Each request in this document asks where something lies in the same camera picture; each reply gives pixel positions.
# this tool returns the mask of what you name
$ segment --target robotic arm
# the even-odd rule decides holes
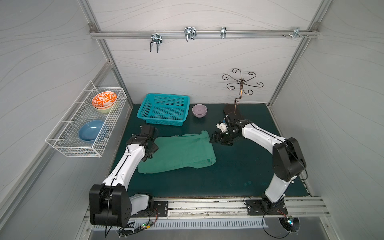
[[[282,203],[289,184],[306,168],[306,163],[299,143],[294,138],[285,139],[274,135],[245,119],[232,105],[224,108],[224,121],[217,127],[221,132],[214,132],[210,142],[233,145],[237,137],[245,137],[259,144],[272,154],[274,175],[269,187],[262,195],[262,210],[266,213]]]
[[[148,203],[151,205],[148,195],[129,197],[127,190],[139,162],[152,158],[159,149],[154,143],[155,138],[155,128],[143,125],[141,133],[128,140],[125,153],[111,174],[102,184],[92,186],[89,191],[91,224],[126,226],[131,215],[146,209]]]

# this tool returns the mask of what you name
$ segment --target purple bowl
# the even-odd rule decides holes
[[[192,113],[197,118],[202,118],[207,114],[207,107],[203,104],[196,104],[192,107]]]

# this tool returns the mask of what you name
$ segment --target teal plastic basket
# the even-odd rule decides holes
[[[149,93],[139,108],[137,117],[146,123],[182,126],[187,119],[189,97]]]

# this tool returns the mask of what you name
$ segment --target green cloth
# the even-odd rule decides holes
[[[166,172],[183,167],[202,168],[216,162],[207,131],[201,131],[201,134],[158,137],[155,143],[159,149],[153,154],[153,158],[139,163],[139,173]]]

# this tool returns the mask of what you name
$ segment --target bowl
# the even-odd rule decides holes
[[[96,111],[98,111],[100,113],[109,113],[109,112],[115,111],[116,110],[116,106],[117,105],[114,105],[114,103],[113,103],[113,104],[108,105],[108,106],[103,107],[103,108],[96,108],[96,107],[94,107],[94,108],[95,108]]]
[[[196,104],[192,107],[192,113],[197,118],[202,118],[207,114],[207,107],[203,104]]]
[[[79,138],[86,143],[94,143],[99,132],[101,134],[98,140],[103,140],[107,135],[109,128],[107,125],[103,127],[103,120],[93,120],[84,124],[79,130]]]
[[[114,92],[106,91],[97,94],[92,99],[92,106],[95,108],[104,108],[108,107],[109,105],[114,104],[116,101],[117,95]]]

